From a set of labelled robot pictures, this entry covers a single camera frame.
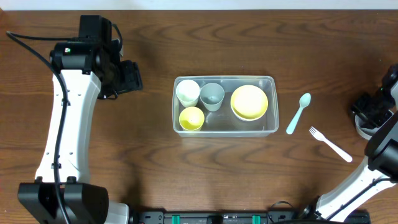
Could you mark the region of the grey plastic bowl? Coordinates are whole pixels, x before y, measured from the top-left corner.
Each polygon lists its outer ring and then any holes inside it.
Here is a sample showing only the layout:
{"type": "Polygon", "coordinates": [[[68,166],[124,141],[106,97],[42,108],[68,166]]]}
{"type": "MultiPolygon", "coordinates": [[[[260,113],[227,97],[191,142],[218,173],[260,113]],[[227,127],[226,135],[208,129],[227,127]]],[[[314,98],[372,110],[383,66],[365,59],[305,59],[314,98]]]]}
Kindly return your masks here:
{"type": "Polygon", "coordinates": [[[358,115],[354,117],[355,128],[357,133],[364,139],[370,140],[375,133],[375,129],[365,128],[366,124],[358,115]]]}

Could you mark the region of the white plastic fork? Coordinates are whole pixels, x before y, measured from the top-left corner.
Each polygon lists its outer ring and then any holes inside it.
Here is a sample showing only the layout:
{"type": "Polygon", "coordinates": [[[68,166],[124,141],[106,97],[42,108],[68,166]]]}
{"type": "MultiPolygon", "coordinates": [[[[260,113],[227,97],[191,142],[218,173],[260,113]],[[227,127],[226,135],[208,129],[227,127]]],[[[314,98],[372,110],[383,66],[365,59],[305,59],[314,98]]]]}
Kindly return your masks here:
{"type": "Polygon", "coordinates": [[[328,140],[321,132],[319,132],[317,129],[315,129],[313,126],[310,127],[309,129],[310,134],[318,141],[322,141],[326,143],[328,146],[330,146],[343,160],[346,162],[352,162],[353,158],[351,155],[349,155],[347,152],[342,150],[340,147],[332,143],[330,140],[328,140]]]}

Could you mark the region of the mint green plastic spoon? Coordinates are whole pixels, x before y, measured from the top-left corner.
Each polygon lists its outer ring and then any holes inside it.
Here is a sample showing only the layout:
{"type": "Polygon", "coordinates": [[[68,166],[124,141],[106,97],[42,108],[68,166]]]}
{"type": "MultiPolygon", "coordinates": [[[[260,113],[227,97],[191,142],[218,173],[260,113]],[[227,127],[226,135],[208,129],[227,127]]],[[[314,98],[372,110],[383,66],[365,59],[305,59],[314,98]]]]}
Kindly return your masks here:
{"type": "Polygon", "coordinates": [[[287,134],[292,134],[295,131],[295,128],[299,122],[301,114],[302,114],[303,110],[309,106],[311,99],[312,99],[312,96],[310,93],[305,93],[300,97],[299,108],[298,108],[295,116],[292,118],[291,122],[287,126],[287,129],[286,129],[287,134]]]}

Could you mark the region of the white plastic cup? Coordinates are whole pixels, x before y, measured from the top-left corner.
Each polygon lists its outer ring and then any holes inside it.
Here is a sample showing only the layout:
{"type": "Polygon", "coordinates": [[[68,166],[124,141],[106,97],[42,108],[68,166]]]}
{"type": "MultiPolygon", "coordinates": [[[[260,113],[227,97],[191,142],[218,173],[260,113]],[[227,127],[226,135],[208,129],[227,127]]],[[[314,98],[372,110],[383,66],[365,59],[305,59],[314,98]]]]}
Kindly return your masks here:
{"type": "Polygon", "coordinates": [[[193,80],[183,80],[176,87],[176,96],[186,108],[196,106],[199,95],[200,86],[193,80]]]}

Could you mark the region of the yellow plastic cup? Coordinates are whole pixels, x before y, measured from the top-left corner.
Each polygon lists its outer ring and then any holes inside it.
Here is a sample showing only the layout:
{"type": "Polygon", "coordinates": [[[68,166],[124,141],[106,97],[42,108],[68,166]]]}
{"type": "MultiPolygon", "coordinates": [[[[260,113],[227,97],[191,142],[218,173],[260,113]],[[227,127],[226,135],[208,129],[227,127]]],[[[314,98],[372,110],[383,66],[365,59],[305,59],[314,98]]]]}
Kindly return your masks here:
{"type": "Polygon", "coordinates": [[[188,107],[180,113],[178,121],[184,131],[200,131],[205,122],[205,115],[197,107],[188,107]]]}

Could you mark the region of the grey plastic cup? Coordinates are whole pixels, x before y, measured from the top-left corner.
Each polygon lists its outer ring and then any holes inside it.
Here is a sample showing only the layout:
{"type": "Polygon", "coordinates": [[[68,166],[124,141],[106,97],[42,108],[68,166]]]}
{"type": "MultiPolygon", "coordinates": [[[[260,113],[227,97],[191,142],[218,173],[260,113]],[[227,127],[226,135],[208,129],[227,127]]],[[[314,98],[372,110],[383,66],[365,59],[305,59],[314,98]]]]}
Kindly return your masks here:
{"type": "Polygon", "coordinates": [[[208,111],[217,111],[224,99],[224,88],[217,83],[207,83],[200,90],[200,99],[208,111]]]}

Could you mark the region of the yellow plastic bowl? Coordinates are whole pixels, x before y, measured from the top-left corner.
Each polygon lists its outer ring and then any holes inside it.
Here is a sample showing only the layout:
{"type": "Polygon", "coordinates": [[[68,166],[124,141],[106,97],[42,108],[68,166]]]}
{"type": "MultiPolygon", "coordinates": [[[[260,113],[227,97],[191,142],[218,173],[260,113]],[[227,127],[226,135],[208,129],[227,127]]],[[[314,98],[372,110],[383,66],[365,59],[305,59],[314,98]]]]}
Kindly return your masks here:
{"type": "Polygon", "coordinates": [[[269,106],[269,100],[263,90],[254,85],[243,85],[237,88],[230,99],[230,106],[235,105],[236,107],[244,107],[254,105],[267,105],[269,106]]]}

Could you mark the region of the white plastic bowl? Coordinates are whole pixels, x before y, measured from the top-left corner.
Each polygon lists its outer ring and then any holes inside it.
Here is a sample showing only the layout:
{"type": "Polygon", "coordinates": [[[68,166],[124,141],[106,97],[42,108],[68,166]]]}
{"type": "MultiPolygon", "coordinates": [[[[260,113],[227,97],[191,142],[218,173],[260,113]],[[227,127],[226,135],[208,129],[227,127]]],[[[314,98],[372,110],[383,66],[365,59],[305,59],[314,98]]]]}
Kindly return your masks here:
{"type": "Polygon", "coordinates": [[[231,110],[233,114],[242,121],[255,121],[262,118],[268,109],[267,105],[259,105],[259,106],[248,106],[244,107],[236,107],[235,105],[231,105],[231,110]]]}

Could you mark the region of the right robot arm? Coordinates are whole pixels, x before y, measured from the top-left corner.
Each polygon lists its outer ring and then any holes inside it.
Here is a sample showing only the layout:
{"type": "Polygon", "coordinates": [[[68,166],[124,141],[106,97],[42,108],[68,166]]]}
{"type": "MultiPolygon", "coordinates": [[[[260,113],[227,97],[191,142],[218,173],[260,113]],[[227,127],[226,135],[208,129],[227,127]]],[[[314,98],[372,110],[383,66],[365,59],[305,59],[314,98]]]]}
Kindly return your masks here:
{"type": "Polygon", "coordinates": [[[368,140],[364,159],[339,186],[320,196],[299,216],[343,222],[360,205],[397,185],[397,65],[391,65],[374,95],[362,94],[351,106],[358,134],[368,140]]]}

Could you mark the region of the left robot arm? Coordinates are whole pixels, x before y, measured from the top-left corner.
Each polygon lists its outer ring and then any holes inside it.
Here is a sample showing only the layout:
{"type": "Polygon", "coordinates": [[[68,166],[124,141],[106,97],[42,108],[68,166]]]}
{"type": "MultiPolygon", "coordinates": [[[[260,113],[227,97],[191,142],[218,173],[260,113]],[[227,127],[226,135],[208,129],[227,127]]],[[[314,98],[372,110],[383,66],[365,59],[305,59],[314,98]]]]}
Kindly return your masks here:
{"type": "Polygon", "coordinates": [[[118,27],[99,15],[80,17],[77,37],[57,38],[45,61],[53,73],[53,108],[43,158],[18,200],[40,223],[129,223],[124,203],[90,184],[88,148],[95,103],[143,87],[139,67],[123,60],[118,27]]]}

